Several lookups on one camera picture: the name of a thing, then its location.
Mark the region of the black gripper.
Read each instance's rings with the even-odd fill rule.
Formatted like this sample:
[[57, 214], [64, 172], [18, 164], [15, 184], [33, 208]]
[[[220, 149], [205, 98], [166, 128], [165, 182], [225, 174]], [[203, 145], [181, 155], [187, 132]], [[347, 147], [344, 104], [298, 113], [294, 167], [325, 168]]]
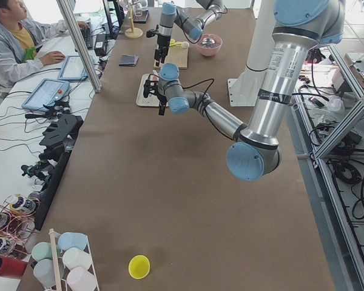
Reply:
[[157, 36], [158, 45], [158, 48], [155, 50], [154, 59], [156, 62], [160, 62], [161, 60], [165, 60], [168, 55], [172, 29], [169, 27], [158, 27], [146, 32], [147, 38], [152, 38], [154, 36]]
[[159, 92], [158, 81], [151, 81], [149, 79], [145, 80], [143, 85], [143, 98], [147, 99], [149, 96], [155, 96], [159, 101], [159, 111], [160, 116], [164, 116], [166, 110], [167, 99], [164, 95]]

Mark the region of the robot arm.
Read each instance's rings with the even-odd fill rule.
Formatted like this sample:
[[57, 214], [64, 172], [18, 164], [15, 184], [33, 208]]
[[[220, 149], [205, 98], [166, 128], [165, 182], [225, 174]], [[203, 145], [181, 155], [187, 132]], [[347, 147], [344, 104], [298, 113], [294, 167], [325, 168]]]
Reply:
[[314, 47], [342, 40], [345, 2], [275, 1], [274, 46], [248, 123], [214, 102], [207, 92], [183, 87], [178, 67], [165, 61], [174, 26], [190, 39], [198, 40], [205, 26], [225, 13], [222, 1], [201, 1], [200, 5], [204, 13], [195, 19], [174, 4], [163, 5], [158, 25], [146, 33], [149, 38], [157, 38], [154, 59], [160, 72], [157, 80], [148, 79], [144, 83], [143, 95], [158, 98], [161, 115], [166, 109], [176, 115], [197, 110], [220, 133], [233, 140], [226, 155], [229, 171], [238, 179], [254, 181], [279, 166], [277, 132], [302, 65]]
[[161, 9], [160, 21], [155, 29], [146, 32], [147, 38], [157, 36], [157, 48], [154, 53], [156, 65], [164, 64], [169, 52], [173, 26], [176, 24], [193, 41], [198, 41], [205, 26], [221, 18], [228, 12], [223, 1], [197, 1], [205, 12], [196, 18], [191, 18], [181, 7], [171, 3], [164, 3]]

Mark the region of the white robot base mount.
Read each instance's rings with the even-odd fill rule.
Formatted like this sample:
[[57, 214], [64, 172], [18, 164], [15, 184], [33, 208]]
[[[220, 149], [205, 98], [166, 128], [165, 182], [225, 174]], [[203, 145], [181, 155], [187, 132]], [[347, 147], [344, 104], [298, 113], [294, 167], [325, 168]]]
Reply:
[[274, 48], [274, 3], [273, 0], [261, 2], [245, 70], [237, 79], [228, 80], [228, 95], [232, 107], [255, 105]]

